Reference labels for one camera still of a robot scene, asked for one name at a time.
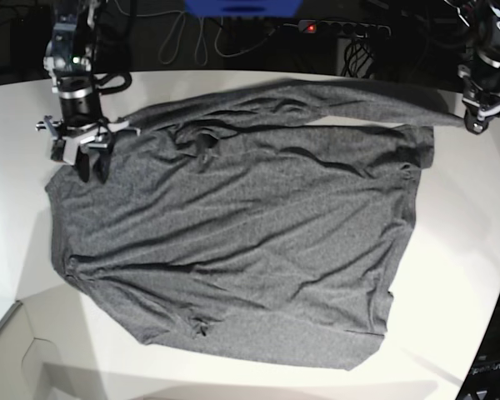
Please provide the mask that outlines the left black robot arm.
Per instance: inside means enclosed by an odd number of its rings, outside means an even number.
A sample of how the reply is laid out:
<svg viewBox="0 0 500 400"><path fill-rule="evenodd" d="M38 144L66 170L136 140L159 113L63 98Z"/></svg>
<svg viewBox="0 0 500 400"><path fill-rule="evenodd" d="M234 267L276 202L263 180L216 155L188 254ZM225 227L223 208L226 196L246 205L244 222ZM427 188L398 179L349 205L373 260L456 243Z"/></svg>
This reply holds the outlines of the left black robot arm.
<svg viewBox="0 0 500 400"><path fill-rule="evenodd" d="M500 0L448 1L470 33L472 59L458 67L463 80L464 124L473 134L500 117Z"/></svg>

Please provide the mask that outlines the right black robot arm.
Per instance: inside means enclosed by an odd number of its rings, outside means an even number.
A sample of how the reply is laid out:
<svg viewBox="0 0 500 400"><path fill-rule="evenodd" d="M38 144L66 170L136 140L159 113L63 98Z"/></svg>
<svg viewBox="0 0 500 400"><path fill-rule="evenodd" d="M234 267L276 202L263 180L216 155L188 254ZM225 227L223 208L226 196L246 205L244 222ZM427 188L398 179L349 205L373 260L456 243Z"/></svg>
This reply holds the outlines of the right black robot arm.
<svg viewBox="0 0 500 400"><path fill-rule="evenodd" d="M61 118L46 115L36 123L36 129L50 133L50 158L72 167L85 183L92 175L101 183L108 180L118 133L140 132L124 117L112 122L103 114L101 97L121 93L133 82L129 72L95 76L100 50L121 43L131 29L127 26L121 34L105 35L100 20L106 5L105 1L57 2L43 58Z"/></svg>

